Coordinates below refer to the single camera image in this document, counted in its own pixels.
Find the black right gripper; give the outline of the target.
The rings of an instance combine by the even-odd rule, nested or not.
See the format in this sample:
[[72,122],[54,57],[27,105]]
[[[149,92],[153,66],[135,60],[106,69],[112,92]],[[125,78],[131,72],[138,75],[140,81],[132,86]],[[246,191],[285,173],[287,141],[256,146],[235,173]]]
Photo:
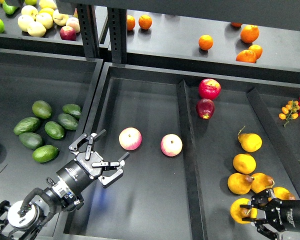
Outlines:
[[[279,232],[300,232],[300,200],[268,200],[273,196],[273,189],[270,188],[254,194],[248,204],[240,207],[257,209],[257,215],[265,215],[265,218],[243,217],[241,220],[253,223],[257,232],[269,240],[282,240],[283,236]],[[268,229],[265,224],[279,232]]]

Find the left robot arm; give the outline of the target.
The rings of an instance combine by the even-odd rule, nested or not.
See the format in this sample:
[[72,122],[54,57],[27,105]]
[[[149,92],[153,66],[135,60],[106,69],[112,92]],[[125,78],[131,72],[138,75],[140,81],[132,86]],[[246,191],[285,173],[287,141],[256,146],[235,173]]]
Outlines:
[[74,158],[57,171],[58,181],[47,178],[46,189],[33,189],[23,200],[14,204],[0,203],[0,240],[12,240],[21,232],[21,240],[34,240],[42,228],[58,213],[79,210],[84,205],[82,196],[95,180],[107,188],[124,174],[126,152],[116,161],[106,161],[94,150],[94,144],[106,134],[83,133],[69,147]]

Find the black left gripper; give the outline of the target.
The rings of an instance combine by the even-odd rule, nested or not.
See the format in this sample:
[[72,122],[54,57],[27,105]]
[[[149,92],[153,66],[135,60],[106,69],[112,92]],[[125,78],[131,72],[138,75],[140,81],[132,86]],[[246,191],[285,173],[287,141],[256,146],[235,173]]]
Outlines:
[[130,156],[128,151],[117,161],[104,161],[96,151],[93,151],[94,144],[106,133],[105,129],[89,135],[83,133],[69,145],[69,151],[76,157],[56,174],[75,195],[79,195],[96,179],[106,189],[123,176],[125,160]]

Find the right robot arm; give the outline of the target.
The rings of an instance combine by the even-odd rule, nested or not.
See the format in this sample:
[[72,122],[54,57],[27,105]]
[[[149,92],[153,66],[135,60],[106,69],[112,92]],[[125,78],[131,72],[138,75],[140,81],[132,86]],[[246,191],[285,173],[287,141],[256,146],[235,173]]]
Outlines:
[[250,216],[241,220],[253,223],[257,232],[270,240],[282,240],[285,231],[300,233],[300,200],[283,200],[272,189],[265,189],[239,207],[264,212],[263,218]]

